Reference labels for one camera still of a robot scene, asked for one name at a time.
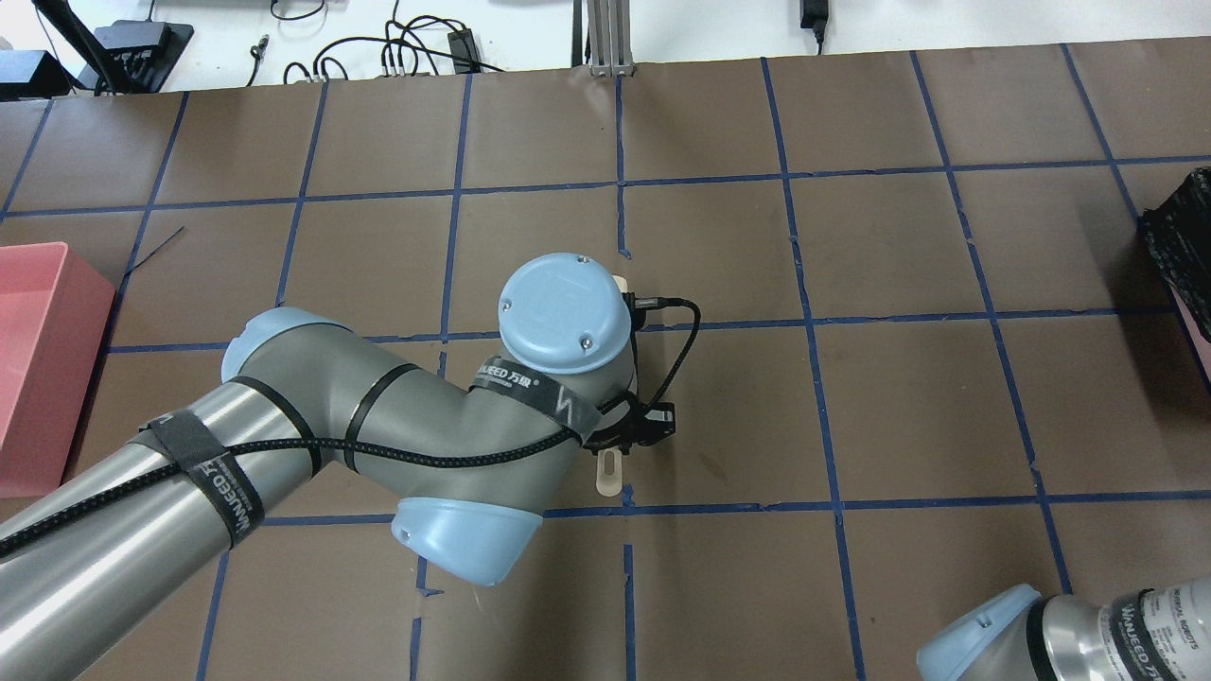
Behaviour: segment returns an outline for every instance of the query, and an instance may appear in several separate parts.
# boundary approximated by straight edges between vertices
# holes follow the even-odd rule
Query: metal bracket
[[[631,0],[587,0],[591,57],[596,76],[631,75]]]

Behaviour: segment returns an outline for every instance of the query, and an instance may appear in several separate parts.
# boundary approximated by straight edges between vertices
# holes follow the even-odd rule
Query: velcro strap
[[[601,423],[602,414],[589,400],[550,376],[503,357],[483,362],[471,388],[483,388],[511,397],[570,429],[584,443]]]
[[[159,440],[157,450],[180,469],[206,494],[223,517],[231,548],[242,542],[265,519],[260,494],[208,428],[186,410],[165,414],[148,423]]]

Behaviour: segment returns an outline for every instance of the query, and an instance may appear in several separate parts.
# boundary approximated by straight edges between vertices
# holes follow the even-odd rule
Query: white surface
[[[297,15],[317,0],[283,0]],[[632,47],[638,62],[734,59],[815,52],[798,27],[799,0],[631,0]],[[148,0],[75,0],[90,28],[142,19]],[[155,18],[196,29],[167,90],[237,87],[252,68],[248,47],[270,36],[258,84],[281,82],[292,61],[310,65],[317,50],[348,35],[380,35],[389,0],[334,0],[302,22],[269,16],[269,0],[160,0]],[[459,0],[401,2],[401,19],[436,13],[471,27],[483,61],[506,70],[553,69],[569,63],[569,0]],[[59,55],[75,73],[82,59],[58,38]],[[426,42],[447,51],[444,30]],[[1211,35],[1211,0],[832,0],[826,53],[926,50],[987,45],[1084,42],[1132,38]],[[18,50],[45,50],[46,38],[29,0],[0,0],[0,38]],[[379,75],[378,45],[338,47],[354,78]],[[450,73],[449,61],[438,61]]]

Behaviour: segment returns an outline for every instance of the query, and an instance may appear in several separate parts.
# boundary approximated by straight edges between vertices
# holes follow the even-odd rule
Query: white label
[[[1199,622],[1190,584],[1144,594],[1140,603],[1153,645],[1182,681],[1211,679],[1211,635]]]

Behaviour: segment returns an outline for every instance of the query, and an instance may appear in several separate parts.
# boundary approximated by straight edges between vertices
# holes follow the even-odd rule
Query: blue joint cap
[[[500,339],[523,365],[551,374],[609,364],[631,338],[631,313],[598,262],[550,253],[521,267],[498,304]]]
[[[963,616],[917,652],[925,681],[955,681],[1015,619],[1043,596],[1018,584]]]
[[[446,572],[493,586],[509,574],[540,525],[543,516],[507,507],[413,497],[400,502],[391,534]]]
[[[231,343],[228,344],[226,353],[223,354],[223,367],[219,377],[224,383],[231,380],[243,370],[243,362],[248,361],[248,357],[271,338],[309,324],[331,324],[346,331],[352,331],[340,322],[298,308],[274,308],[265,310],[249,319],[248,324],[243,327],[243,333],[233,338]]]

